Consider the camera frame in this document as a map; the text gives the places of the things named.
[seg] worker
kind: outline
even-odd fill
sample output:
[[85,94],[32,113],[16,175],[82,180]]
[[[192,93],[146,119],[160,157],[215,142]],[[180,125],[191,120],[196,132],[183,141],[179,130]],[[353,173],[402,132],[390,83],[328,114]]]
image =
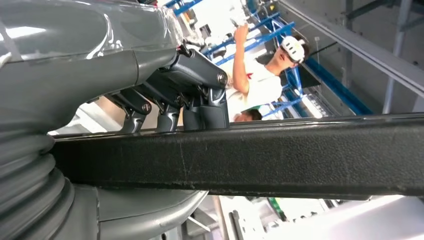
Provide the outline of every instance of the worker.
[[234,117],[234,122],[251,122],[262,120],[262,115],[257,109],[242,111]]
[[309,47],[301,36],[286,36],[268,64],[262,65],[256,60],[245,63],[244,45],[248,33],[247,24],[238,27],[234,33],[234,63],[226,86],[230,120],[247,109],[271,103],[281,97],[281,72],[296,67],[309,55]]

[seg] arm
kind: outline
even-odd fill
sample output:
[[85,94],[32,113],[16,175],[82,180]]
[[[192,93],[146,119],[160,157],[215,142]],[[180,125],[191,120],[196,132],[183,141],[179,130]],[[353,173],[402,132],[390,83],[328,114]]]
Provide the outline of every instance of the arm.
[[249,32],[248,26],[244,25],[234,33],[235,38],[235,56],[232,66],[232,81],[233,87],[244,95],[249,93],[249,81],[246,75],[245,68],[245,42]]

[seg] bolt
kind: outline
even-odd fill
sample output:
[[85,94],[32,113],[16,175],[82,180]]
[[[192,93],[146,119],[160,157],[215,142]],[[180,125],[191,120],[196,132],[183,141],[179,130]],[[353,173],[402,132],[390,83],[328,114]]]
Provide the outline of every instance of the bolt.
[[150,105],[150,103],[146,102],[145,104],[143,104],[141,109],[143,109],[143,111],[145,111],[147,114],[149,114],[150,111],[152,110],[152,105]]
[[216,80],[218,80],[218,83],[220,83],[221,85],[226,85],[227,84],[227,75],[224,72],[220,72],[218,73],[218,75],[216,76]]
[[177,103],[177,104],[182,104],[182,102],[183,102],[183,98],[181,97],[181,96],[176,96],[176,99],[175,99],[175,102]]

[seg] hand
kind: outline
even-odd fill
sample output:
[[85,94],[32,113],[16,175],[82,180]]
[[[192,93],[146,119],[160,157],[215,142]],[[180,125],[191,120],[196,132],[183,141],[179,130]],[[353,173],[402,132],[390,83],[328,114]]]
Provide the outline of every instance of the hand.
[[246,42],[246,38],[248,37],[248,33],[249,28],[247,24],[239,26],[234,32],[235,44],[244,45]]

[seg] white shirt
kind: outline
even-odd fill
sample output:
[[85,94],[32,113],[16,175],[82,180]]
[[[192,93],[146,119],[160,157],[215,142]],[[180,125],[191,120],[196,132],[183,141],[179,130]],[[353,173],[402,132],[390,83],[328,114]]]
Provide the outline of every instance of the white shirt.
[[233,76],[228,74],[226,100],[228,103],[228,117],[234,121],[237,114],[255,106],[271,103],[281,97],[283,87],[280,77],[268,71],[264,65],[256,60],[245,63],[246,74],[249,81],[247,95],[237,91],[233,87]]

